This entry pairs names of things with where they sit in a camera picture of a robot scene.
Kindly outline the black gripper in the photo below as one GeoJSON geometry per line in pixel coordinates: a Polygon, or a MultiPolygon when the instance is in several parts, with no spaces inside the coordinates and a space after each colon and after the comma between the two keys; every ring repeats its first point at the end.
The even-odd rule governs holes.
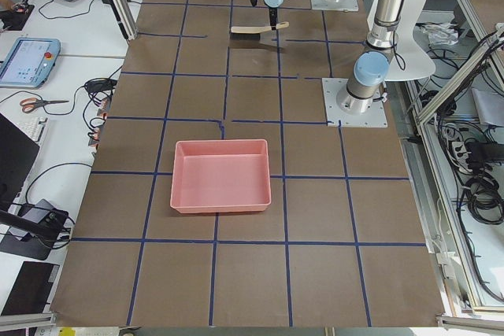
{"type": "MultiPolygon", "coordinates": [[[[252,6],[256,6],[260,0],[250,0],[252,6]]],[[[275,31],[277,29],[277,8],[269,7],[269,27],[275,31]]]]}

